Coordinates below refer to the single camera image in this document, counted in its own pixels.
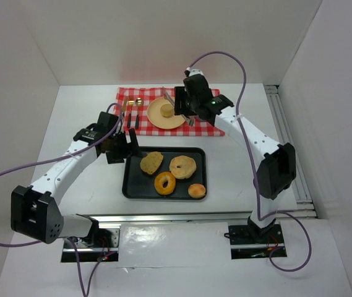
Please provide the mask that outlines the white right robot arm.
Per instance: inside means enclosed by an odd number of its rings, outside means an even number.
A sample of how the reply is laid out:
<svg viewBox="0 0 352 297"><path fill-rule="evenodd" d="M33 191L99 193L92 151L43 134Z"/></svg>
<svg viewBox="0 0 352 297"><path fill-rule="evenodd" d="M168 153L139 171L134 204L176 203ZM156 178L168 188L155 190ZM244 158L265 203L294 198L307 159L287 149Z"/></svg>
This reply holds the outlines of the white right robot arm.
<svg viewBox="0 0 352 297"><path fill-rule="evenodd" d="M170 96L161 94L188 123L196 116L223 131L245 147L252 162L253 185L257 194L256 207L247 219L247 229L255 239L264 237L273 228L284 192L296 178L296 151L289 143L281 144L267 136L239 113L226 96L212 93L203 73L186 71L182 86Z"/></svg>

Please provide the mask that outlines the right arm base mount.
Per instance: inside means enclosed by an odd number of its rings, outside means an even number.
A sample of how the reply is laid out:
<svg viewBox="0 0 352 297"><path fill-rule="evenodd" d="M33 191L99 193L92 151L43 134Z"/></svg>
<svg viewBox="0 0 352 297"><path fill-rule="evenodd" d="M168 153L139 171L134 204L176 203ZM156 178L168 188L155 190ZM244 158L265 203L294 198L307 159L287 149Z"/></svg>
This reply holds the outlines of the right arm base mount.
<svg viewBox="0 0 352 297"><path fill-rule="evenodd" d="M287 257L285 240L280 224L274 227L263 237L254 239L247 230L247 225L229 225L224 234L230 242L232 260L236 259L263 259L272 257Z"/></svg>

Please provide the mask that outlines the small round tan muffin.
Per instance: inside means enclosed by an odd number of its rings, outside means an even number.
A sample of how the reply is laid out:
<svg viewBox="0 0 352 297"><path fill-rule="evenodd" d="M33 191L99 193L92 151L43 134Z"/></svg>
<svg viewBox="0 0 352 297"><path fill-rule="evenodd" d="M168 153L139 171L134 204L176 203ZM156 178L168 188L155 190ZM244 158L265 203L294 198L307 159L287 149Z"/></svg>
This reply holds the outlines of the small round tan muffin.
<svg viewBox="0 0 352 297"><path fill-rule="evenodd" d="M164 118L170 118L174 116L174 107L171 104L164 104L160 107L160 114Z"/></svg>

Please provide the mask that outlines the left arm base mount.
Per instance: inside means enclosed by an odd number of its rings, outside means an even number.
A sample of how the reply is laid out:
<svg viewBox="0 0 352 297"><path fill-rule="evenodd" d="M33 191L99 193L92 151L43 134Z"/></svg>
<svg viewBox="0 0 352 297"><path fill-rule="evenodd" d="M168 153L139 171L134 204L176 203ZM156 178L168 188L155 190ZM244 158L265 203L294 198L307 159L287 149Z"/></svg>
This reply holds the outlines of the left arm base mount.
<svg viewBox="0 0 352 297"><path fill-rule="evenodd" d="M121 229L112 226L105 236L99 237L96 243L88 243L82 238L73 238L79 261L81 263L117 262L119 260L119 240Z"/></svg>

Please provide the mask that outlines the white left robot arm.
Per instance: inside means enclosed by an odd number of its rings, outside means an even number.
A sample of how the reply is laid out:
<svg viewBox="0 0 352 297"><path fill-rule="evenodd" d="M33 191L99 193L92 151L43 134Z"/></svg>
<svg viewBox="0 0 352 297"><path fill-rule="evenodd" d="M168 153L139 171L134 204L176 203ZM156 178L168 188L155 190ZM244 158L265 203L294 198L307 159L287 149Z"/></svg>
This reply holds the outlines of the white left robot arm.
<svg viewBox="0 0 352 297"><path fill-rule="evenodd" d="M67 190L89 165L104 154L109 164L141 157L134 129L124 132L120 116L101 112L96 123L81 129L67 152L28 187L11 194L11 228L16 233L51 244L58 238L80 238L93 246L109 232L87 215L62 215L59 204Z"/></svg>

